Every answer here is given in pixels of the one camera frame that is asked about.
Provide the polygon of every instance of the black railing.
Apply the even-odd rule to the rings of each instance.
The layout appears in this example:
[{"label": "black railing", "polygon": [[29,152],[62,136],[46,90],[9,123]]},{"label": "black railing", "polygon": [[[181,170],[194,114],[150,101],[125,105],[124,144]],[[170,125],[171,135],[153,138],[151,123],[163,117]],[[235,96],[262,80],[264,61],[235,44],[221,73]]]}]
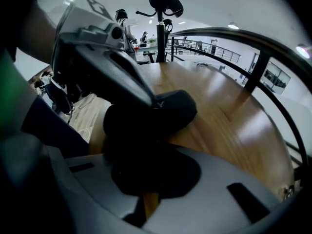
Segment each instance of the black railing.
[{"label": "black railing", "polygon": [[207,56],[218,60],[234,70],[240,72],[242,75],[248,78],[248,81],[245,85],[245,89],[250,93],[258,87],[260,88],[276,105],[279,111],[284,116],[285,120],[289,124],[294,137],[297,141],[298,152],[302,158],[302,170],[303,177],[302,180],[305,181],[309,177],[309,168],[308,168],[308,158],[304,143],[302,141],[301,135],[297,129],[295,122],[292,117],[285,109],[285,107],[280,103],[280,101],[274,96],[274,94],[268,90],[261,82],[260,79],[269,63],[270,57],[273,57],[283,63],[285,66],[288,66],[291,71],[293,71],[306,85],[310,92],[312,92],[312,67],[302,58],[300,58],[293,50],[288,47],[282,45],[281,43],[272,40],[268,37],[249,32],[244,30],[230,30],[227,28],[199,28],[199,29],[190,29],[179,31],[175,33],[171,33],[169,37],[171,37],[171,42],[176,43],[175,37],[183,37],[183,36],[210,36],[210,37],[219,37],[224,39],[230,39],[234,41],[241,42],[243,44],[247,44],[251,47],[257,48],[260,50],[260,55],[258,61],[253,69],[252,73],[249,73],[242,68],[238,67],[231,61],[225,60],[222,57],[218,57],[213,53],[209,53],[203,50],[190,48],[186,46],[180,46],[176,44],[171,44],[171,61],[174,60],[177,56],[175,55],[175,49],[184,49],[188,51],[195,52],[197,54]]},{"label": "black railing", "polygon": [[[202,41],[196,41],[196,40],[191,40],[191,39],[175,39],[175,54],[177,55],[179,50],[182,51],[183,48],[181,47],[188,47],[191,49],[198,49],[210,54],[213,54],[217,57],[220,57],[224,60],[230,61],[230,62],[234,62],[234,63],[238,63],[240,54],[235,53],[231,50],[219,47],[219,46],[214,46],[213,44],[210,43],[206,43],[206,42],[202,42]],[[171,40],[168,39],[168,45],[166,50],[169,50],[169,48],[171,47]],[[192,54],[191,52],[183,52],[182,54],[187,55],[187,54]]]}]

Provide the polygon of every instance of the metal railing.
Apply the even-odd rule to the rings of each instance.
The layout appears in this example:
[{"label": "metal railing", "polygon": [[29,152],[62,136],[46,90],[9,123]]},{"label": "metal railing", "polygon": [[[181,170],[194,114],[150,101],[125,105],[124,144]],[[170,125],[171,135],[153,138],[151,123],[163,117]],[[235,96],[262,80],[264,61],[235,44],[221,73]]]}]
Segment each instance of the metal railing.
[{"label": "metal railing", "polygon": [[[238,60],[240,58],[240,54],[235,53],[231,50],[219,47],[219,46],[214,46],[213,44],[210,43],[206,43],[206,42],[202,42],[202,41],[196,41],[196,40],[192,40],[192,39],[175,39],[175,54],[183,54],[183,55],[187,55],[187,54],[193,54],[191,52],[183,52],[183,48],[181,47],[189,47],[191,49],[198,49],[201,50],[203,52],[207,52],[210,54],[213,54],[217,57],[220,57],[224,60],[230,61],[230,62],[234,62],[234,63],[238,63]],[[168,43],[167,43],[167,48],[166,50],[169,50],[171,47],[171,40],[168,39]]]},{"label": "metal railing", "polygon": [[229,40],[234,40],[237,42],[241,42],[243,44],[247,44],[251,47],[257,48],[260,50],[260,55],[258,61],[253,69],[252,73],[249,73],[242,68],[235,65],[233,62],[225,60],[217,55],[212,53],[196,49],[190,48],[186,46],[171,44],[171,52],[168,53],[171,56],[171,61],[174,61],[174,58],[177,58],[175,55],[176,49],[184,49],[199,55],[207,56],[218,60],[234,70],[238,71],[242,75],[248,78],[248,81],[245,85],[245,89],[250,93],[258,87],[260,88],[276,105],[279,111],[284,116],[285,120],[289,124],[294,137],[296,139],[298,145],[298,152],[302,158],[302,170],[304,171],[304,176],[302,177],[302,181],[308,179],[309,176],[309,168],[308,168],[308,157],[306,153],[306,149],[304,143],[302,141],[301,135],[296,127],[295,122],[293,121],[290,114],[287,112],[285,107],[281,104],[281,102],[274,96],[274,94],[261,82],[260,79],[269,63],[270,57],[273,57],[283,63],[285,66],[289,67],[291,71],[293,71],[301,81],[306,85],[309,91],[312,93],[312,67],[303,60],[300,56],[298,56],[293,50],[288,47],[282,45],[281,43],[272,40],[268,37],[245,31],[245,30],[230,30],[227,28],[199,28],[199,29],[189,29],[183,30],[175,33],[171,33],[169,37],[171,38],[171,42],[176,43],[175,37],[184,37],[184,36],[210,36],[210,37],[219,37]]}]

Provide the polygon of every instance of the wooden table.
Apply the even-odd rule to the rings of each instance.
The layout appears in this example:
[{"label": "wooden table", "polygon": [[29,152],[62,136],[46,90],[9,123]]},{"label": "wooden table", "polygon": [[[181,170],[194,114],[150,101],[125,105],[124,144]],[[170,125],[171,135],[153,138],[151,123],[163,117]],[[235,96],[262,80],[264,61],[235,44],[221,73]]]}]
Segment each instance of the wooden table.
[{"label": "wooden table", "polygon": [[[152,63],[139,69],[156,94],[184,89],[196,101],[197,116],[168,138],[169,143],[225,159],[283,198],[284,188],[294,183],[291,159],[277,127],[249,92],[214,67],[190,61]],[[108,106],[95,122],[90,154],[105,149],[102,122]]]}]

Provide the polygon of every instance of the railing post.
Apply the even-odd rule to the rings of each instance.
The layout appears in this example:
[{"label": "railing post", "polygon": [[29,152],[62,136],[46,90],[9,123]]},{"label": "railing post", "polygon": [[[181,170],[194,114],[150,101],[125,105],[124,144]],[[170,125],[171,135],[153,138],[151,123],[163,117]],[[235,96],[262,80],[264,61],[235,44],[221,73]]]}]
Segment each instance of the railing post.
[{"label": "railing post", "polygon": [[171,61],[174,61],[174,51],[175,51],[175,38],[171,37]]},{"label": "railing post", "polygon": [[260,81],[268,63],[269,63],[270,56],[264,52],[260,52],[258,61],[256,65],[254,66],[253,72],[250,75],[248,82],[245,85],[245,89],[249,91],[249,93],[252,93],[255,87],[257,86],[257,83]]}]

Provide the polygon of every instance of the wooden floor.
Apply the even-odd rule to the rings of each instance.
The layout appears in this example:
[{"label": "wooden floor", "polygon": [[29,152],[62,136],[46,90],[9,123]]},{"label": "wooden floor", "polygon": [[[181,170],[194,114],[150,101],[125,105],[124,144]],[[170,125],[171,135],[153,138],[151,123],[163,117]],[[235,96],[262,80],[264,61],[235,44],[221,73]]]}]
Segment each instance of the wooden floor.
[{"label": "wooden floor", "polygon": [[[294,183],[290,156],[277,127],[254,97],[215,68],[193,62],[146,64],[140,71],[156,94],[184,89],[196,101],[193,122],[168,142],[223,158],[283,199],[284,188]],[[92,135],[99,139],[104,132],[99,133],[102,119],[96,123],[96,118],[101,110],[103,117],[108,106],[89,95],[75,104],[70,125],[89,141],[97,124]]]}]

